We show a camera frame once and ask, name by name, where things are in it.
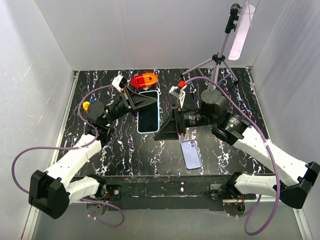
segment white wall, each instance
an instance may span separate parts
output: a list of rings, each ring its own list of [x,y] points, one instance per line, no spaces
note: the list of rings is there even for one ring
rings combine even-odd
[[[52,146],[73,81],[73,71],[33,0],[0,0],[0,239],[20,239],[28,195],[11,176],[25,148]],[[32,151],[17,163],[18,181],[48,167],[52,151]]]
[[[271,139],[292,156],[320,164],[320,5],[289,0],[253,65]],[[320,239],[320,177],[303,210]]]
[[[194,67],[218,52],[231,5],[244,2],[35,1],[73,70]],[[232,67],[253,65],[287,1],[260,0],[242,56],[229,62]]]

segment yellow object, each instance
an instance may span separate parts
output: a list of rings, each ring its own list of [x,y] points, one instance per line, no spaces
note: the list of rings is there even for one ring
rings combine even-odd
[[[85,110],[85,112],[87,113],[88,112],[88,107],[90,105],[90,102],[88,101],[85,101],[83,104],[82,104],[82,107],[83,109]]]

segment purple smartphone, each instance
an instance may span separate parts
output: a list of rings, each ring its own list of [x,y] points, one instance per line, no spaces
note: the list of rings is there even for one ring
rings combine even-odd
[[[199,169],[202,167],[202,162],[197,149],[197,142],[193,139],[184,140],[181,142],[182,154],[186,169]]]

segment gray floor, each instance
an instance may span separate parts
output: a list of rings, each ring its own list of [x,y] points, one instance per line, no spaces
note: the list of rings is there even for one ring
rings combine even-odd
[[[268,218],[273,203],[261,202],[249,222],[249,230],[257,230]],[[88,217],[85,203],[71,204],[66,213],[53,220],[40,213],[33,240],[301,240],[301,234],[292,208],[280,204],[270,225],[256,236],[244,231],[245,217],[236,220],[225,212],[208,212],[203,209],[175,210],[125,210],[125,221],[118,228],[111,228]],[[102,218],[112,223],[121,220],[115,211],[107,211]]]

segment marble surface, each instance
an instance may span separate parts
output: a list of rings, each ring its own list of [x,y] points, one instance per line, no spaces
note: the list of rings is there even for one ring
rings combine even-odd
[[[152,72],[158,76],[156,89],[160,92],[160,120],[163,122],[168,116],[171,104],[177,100],[169,95],[171,86],[176,86],[179,76],[185,69],[134,69],[134,70],[108,70],[108,71],[81,71],[73,96],[70,113],[66,123],[61,146],[73,146],[84,133],[84,123],[78,117],[76,107],[82,97],[94,88],[111,84],[112,79],[122,75],[128,80],[133,76]],[[229,94],[240,109],[257,123],[267,137],[263,118],[255,98],[249,77],[244,68],[234,68],[239,84],[233,86],[231,77],[227,77],[220,86]],[[205,76],[211,75],[211,69],[203,69]],[[220,69],[219,79],[227,75],[225,68]],[[200,76],[198,70],[191,72],[186,79]],[[199,94],[207,88],[205,81],[198,80],[188,85],[186,91],[194,93],[196,104],[199,105]],[[110,88],[97,91],[91,98],[112,104],[117,92]],[[187,170],[179,140],[154,141],[154,134],[139,134],[137,132],[137,119],[127,114],[114,123],[115,132],[109,145],[94,155],[77,173],[84,176],[96,173],[102,176],[114,175],[224,175],[234,172],[264,174],[271,173],[261,163],[241,150],[215,138],[209,126],[189,128],[180,141],[194,139],[197,142],[202,168]],[[60,159],[66,151],[60,151]]]

